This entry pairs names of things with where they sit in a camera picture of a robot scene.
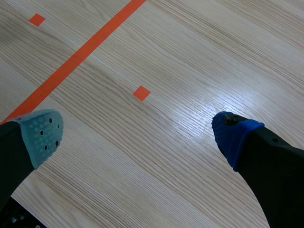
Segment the court line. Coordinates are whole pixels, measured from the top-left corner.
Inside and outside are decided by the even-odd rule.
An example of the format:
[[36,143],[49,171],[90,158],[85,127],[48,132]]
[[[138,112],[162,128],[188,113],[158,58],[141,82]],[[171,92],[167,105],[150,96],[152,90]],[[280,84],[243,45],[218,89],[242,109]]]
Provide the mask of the court line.
[[131,0],[80,49],[45,80],[25,99],[2,123],[32,112],[50,93],[63,82],[102,42],[105,41],[125,20],[128,19],[146,0]]

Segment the wood grain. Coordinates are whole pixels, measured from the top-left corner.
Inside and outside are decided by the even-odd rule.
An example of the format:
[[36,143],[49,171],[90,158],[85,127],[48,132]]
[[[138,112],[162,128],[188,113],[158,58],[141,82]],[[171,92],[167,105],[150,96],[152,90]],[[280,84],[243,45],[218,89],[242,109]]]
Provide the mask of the wood grain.
[[[127,2],[1,2],[0,118]],[[304,148],[303,21],[296,0],[148,0],[38,107],[61,112],[64,138],[14,197],[48,227],[268,227],[211,119]]]

